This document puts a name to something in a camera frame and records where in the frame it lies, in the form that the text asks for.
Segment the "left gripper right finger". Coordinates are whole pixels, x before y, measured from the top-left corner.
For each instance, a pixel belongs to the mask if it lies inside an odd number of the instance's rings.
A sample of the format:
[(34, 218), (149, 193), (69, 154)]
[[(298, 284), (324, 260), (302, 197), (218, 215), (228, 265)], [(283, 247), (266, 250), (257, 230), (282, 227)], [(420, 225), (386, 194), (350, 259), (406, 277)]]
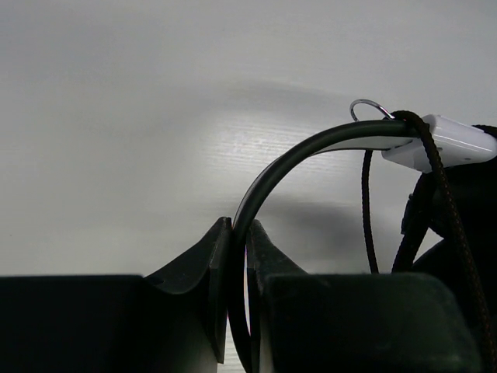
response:
[(480, 372), (450, 290), (425, 274), (308, 274), (262, 224), (248, 231), (257, 372)]

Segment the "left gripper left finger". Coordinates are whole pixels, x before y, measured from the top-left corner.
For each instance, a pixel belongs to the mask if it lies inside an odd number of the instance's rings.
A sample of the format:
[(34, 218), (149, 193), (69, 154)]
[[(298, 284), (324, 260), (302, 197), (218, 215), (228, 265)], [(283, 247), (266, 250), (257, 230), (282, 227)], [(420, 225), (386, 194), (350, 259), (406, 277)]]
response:
[(215, 372), (224, 358), (219, 218), (154, 273), (1, 279), (3, 372)]

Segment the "white black over-ear headphones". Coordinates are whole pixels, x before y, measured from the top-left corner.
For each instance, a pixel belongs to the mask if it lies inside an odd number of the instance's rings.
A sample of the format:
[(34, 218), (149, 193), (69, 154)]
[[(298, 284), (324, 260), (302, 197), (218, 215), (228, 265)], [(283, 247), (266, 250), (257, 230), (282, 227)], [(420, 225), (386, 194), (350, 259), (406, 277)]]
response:
[(425, 274), (453, 294), (480, 351), (496, 370), (496, 129), (398, 110), (379, 120), (355, 120), (318, 133), (270, 163), (254, 180), (235, 215), (228, 255), (228, 317), (247, 372), (252, 362), (247, 235), (276, 185), (304, 160), (335, 150), (363, 151), (363, 237), (370, 266), (381, 274), (370, 221), (374, 152), (420, 177), (401, 221), (401, 243), (389, 274)]

